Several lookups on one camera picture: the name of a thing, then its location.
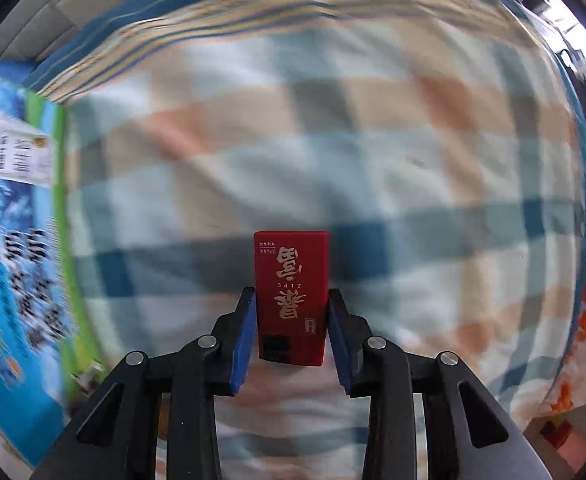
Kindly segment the red rectangular box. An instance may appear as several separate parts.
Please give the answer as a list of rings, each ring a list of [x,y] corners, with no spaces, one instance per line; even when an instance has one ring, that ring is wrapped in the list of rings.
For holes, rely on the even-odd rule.
[[[323,363],[328,305],[329,234],[254,235],[259,357],[303,367]]]

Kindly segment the plaid checkered cloth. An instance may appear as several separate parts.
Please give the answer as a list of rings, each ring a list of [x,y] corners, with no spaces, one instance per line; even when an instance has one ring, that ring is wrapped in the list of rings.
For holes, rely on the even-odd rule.
[[[586,127],[512,0],[131,0],[27,84],[68,114],[70,251],[108,364],[212,328],[258,231],[325,231],[400,347],[457,352],[518,426],[575,328]]]

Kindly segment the milk carton cardboard box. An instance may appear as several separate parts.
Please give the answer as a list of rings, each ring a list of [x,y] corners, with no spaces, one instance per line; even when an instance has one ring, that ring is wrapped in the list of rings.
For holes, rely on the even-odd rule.
[[[30,466],[104,370],[70,256],[65,140],[63,107],[0,76],[0,431]]]

